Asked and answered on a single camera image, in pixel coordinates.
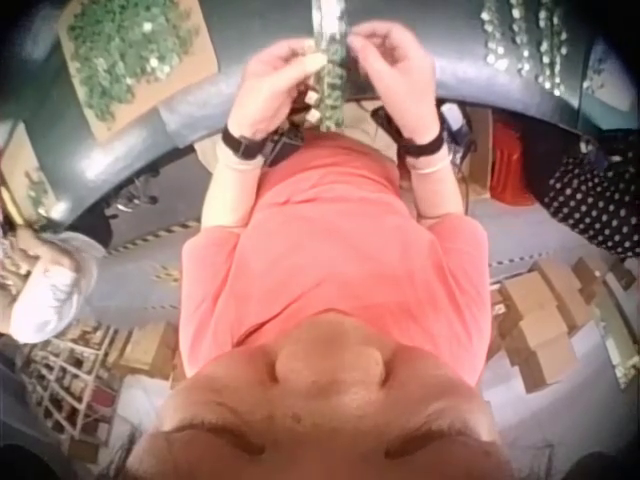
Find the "woman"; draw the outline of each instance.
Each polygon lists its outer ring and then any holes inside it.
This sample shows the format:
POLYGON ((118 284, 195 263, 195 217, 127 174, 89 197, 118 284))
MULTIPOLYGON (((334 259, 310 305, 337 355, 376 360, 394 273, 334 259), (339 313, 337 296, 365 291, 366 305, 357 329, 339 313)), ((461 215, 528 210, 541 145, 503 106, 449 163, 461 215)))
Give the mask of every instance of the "woman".
POLYGON ((326 57, 307 40, 253 57, 183 252, 189 378, 121 478, 511 478, 475 388, 487 237, 463 215, 433 58, 390 22, 349 44, 414 155, 418 221, 395 165, 340 135, 263 175, 260 141, 326 57))
POLYGON ((76 318, 104 249, 78 233, 38 236, 26 227, 17 227, 10 245, 0 271, 0 333, 43 342, 76 318))

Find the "green circuit board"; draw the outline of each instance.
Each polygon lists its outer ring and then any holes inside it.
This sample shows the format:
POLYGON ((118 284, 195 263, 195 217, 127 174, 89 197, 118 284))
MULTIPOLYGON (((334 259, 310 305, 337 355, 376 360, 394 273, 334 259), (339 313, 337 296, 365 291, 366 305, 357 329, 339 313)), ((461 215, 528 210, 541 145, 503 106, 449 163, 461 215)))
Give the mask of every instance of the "green circuit board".
POLYGON ((316 48, 326 53, 327 65, 316 74, 320 94, 320 130, 340 131, 344 127, 347 84, 347 18, 344 0, 312 0, 316 48))

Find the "black wristband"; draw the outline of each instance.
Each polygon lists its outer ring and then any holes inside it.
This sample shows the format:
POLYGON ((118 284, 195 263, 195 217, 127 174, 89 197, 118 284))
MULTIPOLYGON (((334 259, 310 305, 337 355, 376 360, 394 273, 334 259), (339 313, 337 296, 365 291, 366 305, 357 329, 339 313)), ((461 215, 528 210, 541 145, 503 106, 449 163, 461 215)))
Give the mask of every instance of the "black wristband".
POLYGON ((236 137, 225 125, 222 130, 222 143, 241 160, 255 160, 262 153, 267 139, 251 140, 245 137, 236 137))
POLYGON ((398 155, 401 157, 420 158, 435 155, 444 146, 444 131, 442 129, 442 122, 440 123, 440 130, 436 135, 436 138, 429 143, 422 145, 416 145, 411 140, 404 139, 398 143, 398 155))

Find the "pink t-shirt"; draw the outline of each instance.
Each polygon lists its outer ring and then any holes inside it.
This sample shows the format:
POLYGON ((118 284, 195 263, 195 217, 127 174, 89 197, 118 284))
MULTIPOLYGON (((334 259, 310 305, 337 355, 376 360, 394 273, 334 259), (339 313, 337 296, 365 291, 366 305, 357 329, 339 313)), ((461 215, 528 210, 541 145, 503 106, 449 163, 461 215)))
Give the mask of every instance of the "pink t-shirt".
POLYGON ((478 381, 491 333, 487 236, 463 215, 419 225, 395 166, 318 137, 265 173, 242 233, 206 228, 183 251, 180 351, 188 376, 250 338, 338 310, 478 381))

